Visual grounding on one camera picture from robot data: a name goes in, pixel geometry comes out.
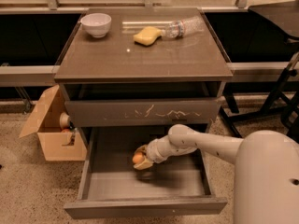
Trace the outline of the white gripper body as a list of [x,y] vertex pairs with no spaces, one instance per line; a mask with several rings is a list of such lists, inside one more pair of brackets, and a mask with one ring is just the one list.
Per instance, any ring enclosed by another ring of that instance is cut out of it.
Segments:
[[154,139],[146,147],[146,156],[154,163],[166,161],[169,154],[170,143],[168,138]]

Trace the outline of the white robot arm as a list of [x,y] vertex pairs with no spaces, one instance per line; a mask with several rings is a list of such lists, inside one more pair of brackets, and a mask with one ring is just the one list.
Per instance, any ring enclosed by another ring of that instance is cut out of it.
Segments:
[[282,133],[264,130],[235,138],[177,124],[139,147],[134,167],[144,170],[197,149],[235,166],[234,224],[299,224],[299,145]]

